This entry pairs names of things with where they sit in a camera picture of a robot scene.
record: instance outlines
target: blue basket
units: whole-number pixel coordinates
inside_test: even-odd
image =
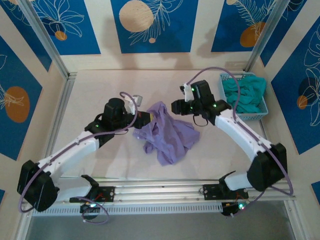
[[[238,81],[241,81],[245,77],[256,76],[256,75],[252,72],[244,72],[244,73],[234,73],[234,76],[236,77],[236,79]],[[222,84],[222,81],[225,81],[228,79],[232,79],[232,77],[229,74],[227,74],[227,73],[220,74],[218,88],[219,88],[219,93],[220,93],[221,99],[225,100],[225,101],[227,101],[227,98],[226,98],[226,94],[225,94],[225,90],[224,90],[224,86]],[[259,103],[258,107],[261,110],[261,112],[259,112],[259,113],[237,113],[237,115],[243,121],[260,120],[265,115],[267,115],[269,113],[264,97],[262,97],[262,101]]]

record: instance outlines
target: white table surface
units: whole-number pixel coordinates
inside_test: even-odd
[[[143,96],[139,110],[146,111],[151,105],[163,101],[171,112],[171,103],[183,99],[179,86],[190,80],[197,70],[84,70],[79,71],[68,101],[58,133],[54,151],[75,139],[102,113],[110,98],[119,97],[120,91]],[[216,100],[219,71],[202,73],[197,80],[207,80]],[[191,115],[171,115],[175,119],[192,122]],[[198,118],[199,124],[204,120]],[[262,135],[258,121],[248,125]],[[66,176],[88,174],[93,177],[119,179],[219,179],[231,171],[246,171],[249,158],[223,131],[209,123],[206,127],[195,126],[200,141],[175,165],[161,166],[157,152],[146,154],[144,141],[132,136],[116,135],[98,151],[86,156]]]

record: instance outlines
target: white wall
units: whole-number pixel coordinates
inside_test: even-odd
[[[199,0],[190,53],[121,54],[116,24],[109,0],[84,0],[101,55],[62,56],[71,72],[77,70],[192,70],[210,66],[243,69],[247,52],[211,53],[225,0]]]
[[[312,235],[315,237],[310,239],[317,240],[320,239],[320,205],[313,193],[311,183],[320,180],[320,145],[313,147],[301,155],[298,154],[270,82],[318,19],[319,15],[320,1],[307,0],[265,69],[262,67],[260,60],[254,66],[254,72],[261,77],[265,77],[269,82],[265,96],[269,115],[263,119],[267,136],[272,142],[281,142],[286,147],[288,173],[293,181],[294,194],[297,197],[298,206],[302,209],[302,213],[306,218],[310,237]]]
[[[0,154],[0,189],[5,190],[0,206],[0,233],[1,239],[7,240],[14,233],[15,225],[20,218],[18,213],[20,195],[17,193],[17,185],[21,165],[29,159],[36,161],[43,157],[65,80],[54,64],[51,65],[49,72],[45,70],[1,7],[0,23],[1,37],[42,86],[17,161]]]

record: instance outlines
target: teal cloth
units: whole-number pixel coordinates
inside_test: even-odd
[[[247,76],[241,79],[240,85],[240,100],[236,107],[238,114],[252,114],[261,113],[258,108],[259,103],[262,101],[262,97],[266,90],[266,80],[262,77]],[[222,81],[224,93],[226,96],[226,102],[232,107],[235,106],[238,98],[238,88],[233,78]]]

